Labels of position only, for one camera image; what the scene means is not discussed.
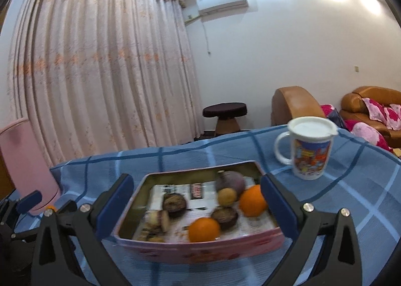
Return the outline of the cut sugarcane piece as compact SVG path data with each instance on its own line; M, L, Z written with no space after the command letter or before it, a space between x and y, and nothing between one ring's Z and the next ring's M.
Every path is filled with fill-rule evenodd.
M169 213L166 210L150 210L145 214L143 228L137 240L164 243L170 225Z

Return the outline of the dark water chestnut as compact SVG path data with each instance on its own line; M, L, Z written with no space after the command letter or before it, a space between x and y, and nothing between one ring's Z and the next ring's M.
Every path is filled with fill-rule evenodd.
M225 231L236 225L239 214L231 207L219 206L211 213L211 218L219 223L221 231Z
M181 217L187 211L187 202L183 195L178 193L164 194L162 209L171 219Z

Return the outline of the large orange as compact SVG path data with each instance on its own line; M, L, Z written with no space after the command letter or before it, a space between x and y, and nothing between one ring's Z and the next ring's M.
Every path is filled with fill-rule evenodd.
M268 208L260 185L247 188L239 198L239 209L245 217L259 217Z

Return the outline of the small orange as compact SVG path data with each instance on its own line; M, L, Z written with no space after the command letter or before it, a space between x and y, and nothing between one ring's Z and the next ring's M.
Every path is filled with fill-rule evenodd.
M210 217L201 217L193 221L188 229L187 236L191 243L211 242L220 237L221 229L216 220Z
M46 210L53 210L54 212L57 212L58 209L54 206L47 206Z

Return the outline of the pink metal tin box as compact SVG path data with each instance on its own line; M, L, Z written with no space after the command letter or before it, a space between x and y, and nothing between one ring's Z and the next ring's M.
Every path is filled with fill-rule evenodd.
M114 236L141 259L167 264L231 260L274 251L284 235L259 199L257 216L240 208L235 189L257 188L254 161L150 173L122 213Z

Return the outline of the small yellow-brown longan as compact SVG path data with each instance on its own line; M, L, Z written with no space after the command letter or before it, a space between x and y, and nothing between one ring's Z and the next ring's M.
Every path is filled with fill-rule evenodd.
M220 206L229 207L237 201L237 192L235 189L226 187L217 193L218 204Z

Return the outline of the purple round fruit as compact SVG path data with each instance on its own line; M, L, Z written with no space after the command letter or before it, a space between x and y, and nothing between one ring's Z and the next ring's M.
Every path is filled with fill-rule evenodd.
M235 190L239 197L245 191L244 176L236 171L218 171L215 179L216 192L219 192L224 188Z

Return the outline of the pink electric kettle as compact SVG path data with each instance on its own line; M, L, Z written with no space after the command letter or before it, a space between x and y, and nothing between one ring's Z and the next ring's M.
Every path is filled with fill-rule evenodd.
M12 122L1 130L1 155L11 180L23 198L41 192L41 202L29 213L39 215L60 198L60 187L50 172L28 119Z

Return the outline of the white printed mug with lid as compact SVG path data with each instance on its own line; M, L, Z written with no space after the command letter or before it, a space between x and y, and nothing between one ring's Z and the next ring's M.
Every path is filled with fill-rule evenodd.
M287 123L287 131L281 133L274 143L276 159L291 166L294 175L300 179L312 181L320 178L328 164L334 137L338 127L327 118L305 116L297 117ZM289 138L289 158L279 150L282 139Z

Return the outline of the brown leather sofa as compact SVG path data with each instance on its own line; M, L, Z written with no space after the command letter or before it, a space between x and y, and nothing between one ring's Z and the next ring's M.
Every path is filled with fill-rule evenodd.
M400 148L400 91L362 86L341 101L344 120L364 122L377 130L392 148Z

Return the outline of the pink floral blanket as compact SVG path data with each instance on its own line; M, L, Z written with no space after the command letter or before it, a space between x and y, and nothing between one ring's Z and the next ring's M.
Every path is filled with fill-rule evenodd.
M321 108L325 116L331 119L338 127L346 129L351 134L363 138L372 145L381 147L391 153L394 153L396 149L400 149L390 147L384 137L368 124L355 120L344 120L333 105L322 105Z

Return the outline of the floral pink curtain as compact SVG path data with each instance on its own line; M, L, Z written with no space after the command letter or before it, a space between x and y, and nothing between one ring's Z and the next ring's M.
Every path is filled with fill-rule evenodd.
M203 131L184 0L23 0L8 97L49 166Z

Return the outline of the dark round stool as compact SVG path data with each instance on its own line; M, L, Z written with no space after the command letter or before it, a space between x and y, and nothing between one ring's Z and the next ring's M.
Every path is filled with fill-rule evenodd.
M203 117L218 119L215 129L215 136L240 132L241 128L237 122L237 117L247 114L245 103L220 103L210 105L203 109Z

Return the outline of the white air conditioner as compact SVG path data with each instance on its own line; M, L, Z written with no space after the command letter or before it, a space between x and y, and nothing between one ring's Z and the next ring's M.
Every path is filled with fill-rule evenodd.
M249 6L248 0L196 0L200 16Z

